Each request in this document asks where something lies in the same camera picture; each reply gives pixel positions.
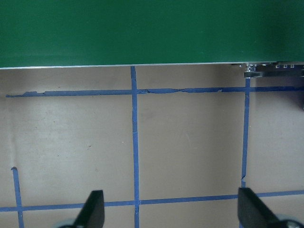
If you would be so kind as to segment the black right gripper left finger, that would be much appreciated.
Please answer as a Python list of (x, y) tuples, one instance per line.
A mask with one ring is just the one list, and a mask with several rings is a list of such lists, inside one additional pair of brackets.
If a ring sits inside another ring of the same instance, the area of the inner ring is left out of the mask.
[(104, 194), (102, 190), (90, 193), (75, 219), (73, 228), (102, 228), (105, 223)]

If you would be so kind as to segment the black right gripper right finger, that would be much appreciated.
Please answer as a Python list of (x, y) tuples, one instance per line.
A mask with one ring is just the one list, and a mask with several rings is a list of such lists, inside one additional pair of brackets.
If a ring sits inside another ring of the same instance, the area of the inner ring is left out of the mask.
[(244, 228), (286, 228), (265, 203), (250, 189), (238, 189), (237, 217)]

